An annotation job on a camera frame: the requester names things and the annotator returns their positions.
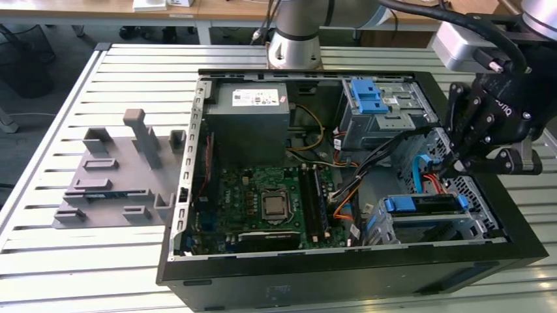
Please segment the white label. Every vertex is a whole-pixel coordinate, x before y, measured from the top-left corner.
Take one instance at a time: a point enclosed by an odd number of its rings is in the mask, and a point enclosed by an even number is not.
[[[172,18],[194,18],[192,14],[169,14]]]
[[[336,149],[336,150],[341,150],[341,149],[343,149],[343,140],[336,139],[336,140],[333,141],[333,145],[335,145],[335,149]]]
[[[278,89],[237,89],[233,92],[233,106],[278,106]]]
[[[372,204],[367,203],[367,205],[364,206],[363,213],[369,214],[369,213],[372,213],[373,209],[375,209],[375,206]]]
[[[351,226],[351,233],[355,235],[357,239],[360,239],[360,229],[357,228],[355,224],[352,224]]]
[[[385,104],[399,104],[397,97],[384,98],[384,103]]]

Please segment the aluminum table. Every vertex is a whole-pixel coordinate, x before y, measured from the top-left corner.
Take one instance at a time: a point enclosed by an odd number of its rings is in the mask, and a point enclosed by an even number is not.
[[[448,91],[471,74],[445,69],[423,49],[324,48],[335,70],[423,70]],[[200,68],[265,68],[265,50],[250,46],[116,44],[95,51],[0,211],[0,312],[190,312],[156,285],[164,226],[55,230],[53,216],[86,148],[89,127],[133,136],[122,116],[146,111],[156,133],[185,129]],[[538,177],[503,177],[551,256],[484,279],[451,295],[293,306],[320,312],[557,311],[557,158],[554,137],[536,142]]]

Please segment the white cable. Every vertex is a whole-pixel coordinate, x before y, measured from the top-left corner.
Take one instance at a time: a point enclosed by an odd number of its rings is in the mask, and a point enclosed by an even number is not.
[[[57,116],[57,114],[53,113],[14,113],[14,114],[9,114],[10,116],[15,116],[15,115],[47,115],[47,116]]]

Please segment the red cable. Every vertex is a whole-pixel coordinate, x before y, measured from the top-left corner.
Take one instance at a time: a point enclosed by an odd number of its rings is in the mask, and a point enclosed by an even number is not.
[[[436,192],[439,193],[439,194],[443,194],[443,191],[441,191],[441,186],[440,185],[437,185],[437,181],[436,181],[436,178],[433,177],[433,176],[431,176],[431,175],[424,175],[424,177],[432,182],[432,185],[433,185],[433,188],[436,189]]]

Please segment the wire bundle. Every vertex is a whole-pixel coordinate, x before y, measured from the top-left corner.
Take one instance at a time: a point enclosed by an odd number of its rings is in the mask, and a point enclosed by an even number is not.
[[[277,5],[273,8],[273,5],[276,4],[276,0],[269,0],[266,18],[264,20],[264,23],[262,23],[261,27],[254,32],[254,36],[252,37],[250,46],[256,43],[256,40],[258,40],[260,38],[262,38],[261,43],[265,44],[265,39],[266,39],[268,34],[269,34],[269,29],[272,28],[273,19],[277,15],[277,10],[280,9],[281,2],[283,2],[283,0],[278,0]]]

